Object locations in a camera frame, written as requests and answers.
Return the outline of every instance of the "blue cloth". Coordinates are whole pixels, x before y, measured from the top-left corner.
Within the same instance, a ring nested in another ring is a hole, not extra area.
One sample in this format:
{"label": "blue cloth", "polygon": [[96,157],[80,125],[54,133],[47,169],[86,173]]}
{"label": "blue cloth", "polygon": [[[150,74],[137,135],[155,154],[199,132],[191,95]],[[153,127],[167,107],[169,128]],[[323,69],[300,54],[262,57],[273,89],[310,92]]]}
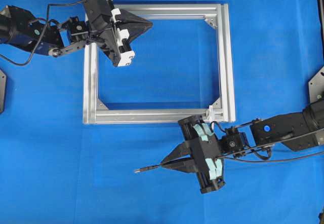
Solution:
{"label": "blue cloth", "polygon": [[[1,0],[0,6],[44,17],[47,3],[74,1]],[[229,3],[236,124],[308,103],[307,81],[323,66],[316,0],[114,1]],[[61,22],[74,15],[83,19],[82,5],[51,9]],[[208,105],[218,96],[214,38],[203,21],[155,21],[132,43],[132,66],[113,68],[100,55],[100,97],[113,108]],[[28,57],[7,45],[0,53],[18,62]],[[83,60],[79,51],[58,59],[35,55],[22,68],[1,61],[8,84],[0,115],[0,223],[318,223],[323,157],[268,165],[227,161],[226,186],[206,195],[194,174],[134,174],[181,143],[180,128],[83,125]],[[273,158],[318,150],[294,153],[278,144]]]}

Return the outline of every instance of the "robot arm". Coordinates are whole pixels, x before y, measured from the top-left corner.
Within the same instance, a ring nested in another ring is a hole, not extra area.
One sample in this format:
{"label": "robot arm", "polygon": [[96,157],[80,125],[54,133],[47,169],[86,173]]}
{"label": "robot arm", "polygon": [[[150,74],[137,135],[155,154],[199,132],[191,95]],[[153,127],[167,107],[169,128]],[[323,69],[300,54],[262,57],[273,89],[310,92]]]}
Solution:
{"label": "robot arm", "polygon": [[[282,142],[292,151],[322,145],[324,129],[324,99],[308,105],[301,113],[278,115],[266,120],[256,119],[249,123],[223,130],[221,139],[214,134],[201,115],[194,115],[178,123],[185,141],[179,144],[159,165],[140,168],[135,172],[155,169],[159,166],[186,173],[196,173],[202,194],[216,191],[225,185],[224,160],[233,156],[236,159],[247,154],[255,154],[262,161],[271,158],[271,147]],[[256,146],[251,147],[246,134],[239,132],[240,127],[250,126]],[[263,156],[258,152],[267,152]]]}
{"label": "robot arm", "polygon": [[[113,0],[81,0],[75,4],[80,3],[85,8],[89,19],[87,22],[70,17],[59,23],[35,18],[31,12],[19,7],[6,6],[0,12],[0,44],[9,44],[32,54],[60,57],[80,50],[89,43],[96,43],[114,66],[130,65],[135,56],[130,43],[151,28],[152,23],[115,8]],[[70,43],[67,47],[63,45],[60,35],[64,30]]]}

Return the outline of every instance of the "black wire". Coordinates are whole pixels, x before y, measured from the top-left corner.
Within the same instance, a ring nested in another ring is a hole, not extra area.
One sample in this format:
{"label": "black wire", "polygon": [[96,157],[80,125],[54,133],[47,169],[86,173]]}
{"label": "black wire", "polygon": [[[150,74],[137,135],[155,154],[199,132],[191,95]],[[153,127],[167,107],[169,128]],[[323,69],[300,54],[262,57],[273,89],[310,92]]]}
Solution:
{"label": "black wire", "polygon": [[38,21],[40,21],[40,20],[46,22],[46,19],[44,19],[44,18],[36,18],[36,19],[33,19],[33,20],[29,21],[29,24],[32,24],[32,23],[38,22]]}
{"label": "black wire", "polygon": [[213,126],[212,126],[213,124],[216,124],[217,127],[220,129],[220,131],[226,133],[226,131],[222,128],[222,126],[221,126],[217,121],[212,121],[212,122],[211,122],[211,128],[212,128],[212,129],[213,129]]}
{"label": "black wire", "polygon": [[305,155],[305,156],[301,156],[301,157],[290,158],[290,159],[282,159],[282,160],[249,161],[249,160],[235,159],[235,158],[232,158],[232,157],[224,157],[224,159],[232,160],[232,161],[238,161],[238,162],[244,162],[244,163],[276,163],[276,162],[291,162],[291,161],[301,160],[301,159],[314,157],[314,156],[320,156],[320,155],[324,155],[324,151],[323,152],[317,152],[317,153],[314,153],[314,154]]}
{"label": "black wire", "polygon": [[242,150],[242,151],[238,151],[238,152],[234,152],[234,153],[228,153],[228,154],[225,154],[223,156],[216,157],[215,159],[222,159],[222,158],[226,158],[227,156],[230,156],[230,155],[233,155],[233,154],[239,154],[239,153],[242,153],[242,152],[245,152],[245,151],[248,151],[248,150],[253,150],[253,149],[256,149],[256,148],[259,148],[259,147],[267,147],[267,146],[272,146],[272,145],[274,145],[276,143],[282,143],[282,142],[286,142],[286,141],[289,141],[289,140],[299,139],[299,138],[302,138],[302,137],[307,136],[307,135],[315,134],[315,133],[317,133],[319,131],[322,131],[322,130],[324,130],[324,128],[317,129],[315,131],[308,132],[306,134],[295,136],[295,137],[292,137],[292,138],[289,138],[289,139],[283,139],[283,140],[279,140],[279,141],[275,141],[275,142],[271,142],[271,143],[264,144],[264,145],[259,145],[259,146],[256,145],[254,147],[250,147],[250,148]]}
{"label": "black wire", "polygon": [[46,13],[46,20],[45,20],[46,22],[45,22],[45,25],[44,25],[44,27],[42,29],[42,32],[41,32],[41,34],[40,34],[40,36],[38,38],[38,41],[37,41],[35,47],[31,51],[31,53],[29,55],[29,58],[28,58],[28,60],[26,62],[24,62],[24,63],[16,63],[16,62],[12,61],[11,59],[7,58],[6,56],[4,56],[2,54],[0,54],[0,57],[3,58],[4,60],[6,60],[6,61],[8,61],[8,62],[10,62],[10,63],[12,63],[14,65],[16,65],[16,66],[25,66],[25,65],[29,64],[30,61],[31,61],[31,59],[32,59],[32,57],[33,57],[33,55],[34,55],[34,53],[35,53],[35,51],[36,51],[36,49],[37,49],[37,47],[39,46],[39,44],[41,43],[41,40],[44,37],[45,31],[46,31],[46,27],[50,23],[50,21],[49,21],[50,7],[51,6],[68,7],[68,6],[78,5],[78,4],[81,4],[81,3],[84,3],[84,2],[86,2],[86,0],[81,0],[81,1],[78,1],[78,2],[75,2],[75,3],[70,3],[70,4],[48,4],[47,5],[47,13]]}

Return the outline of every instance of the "blue dot marker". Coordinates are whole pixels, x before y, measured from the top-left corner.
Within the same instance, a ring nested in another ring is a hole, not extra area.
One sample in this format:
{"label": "blue dot marker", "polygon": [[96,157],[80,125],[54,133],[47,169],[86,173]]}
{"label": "blue dot marker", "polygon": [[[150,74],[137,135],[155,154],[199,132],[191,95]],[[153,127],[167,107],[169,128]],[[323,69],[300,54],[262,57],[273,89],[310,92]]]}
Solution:
{"label": "blue dot marker", "polygon": [[265,132],[269,132],[271,130],[269,125],[265,125],[263,129]]}

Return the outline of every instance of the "rectangular frame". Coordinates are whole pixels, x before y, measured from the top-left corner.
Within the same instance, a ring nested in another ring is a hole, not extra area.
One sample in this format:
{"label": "rectangular frame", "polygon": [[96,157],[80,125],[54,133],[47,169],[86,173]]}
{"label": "rectangular frame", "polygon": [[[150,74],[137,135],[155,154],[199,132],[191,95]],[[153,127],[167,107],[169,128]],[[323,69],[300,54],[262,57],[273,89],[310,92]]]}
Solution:
{"label": "rectangular frame", "polygon": [[135,109],[109,110],[98,98],[98,47],[85,48],[84,124],[174,123],[191,115],[202,114],[206,122],[235,121],[235,98],[232,68],[228,4],[135,4],[115,5],[148,20],[204,20],[216,30],[220,97],[200,109]]}

